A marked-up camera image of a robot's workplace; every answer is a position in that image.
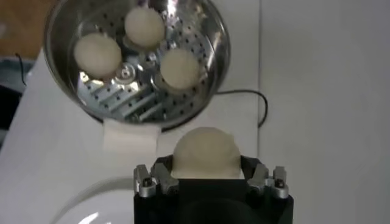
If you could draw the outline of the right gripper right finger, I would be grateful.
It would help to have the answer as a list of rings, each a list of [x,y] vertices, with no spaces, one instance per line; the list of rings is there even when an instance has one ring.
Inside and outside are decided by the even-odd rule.
[[[266,189],[270,189],[273,198],[284,200],[289,197],[283,166],[276,166],[270,176],[269,169],[258,158],[241,156],[241,170],[249,187],[258,195],[264,195]]]

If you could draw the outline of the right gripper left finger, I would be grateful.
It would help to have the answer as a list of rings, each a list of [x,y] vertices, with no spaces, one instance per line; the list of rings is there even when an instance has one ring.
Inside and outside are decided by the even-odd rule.
[[[171,175],[172,167],[173,155],[157,158],[150,171],[145,164],[137,165],[133,171],[135,193],[141,198],[178,193],[179,180]]]

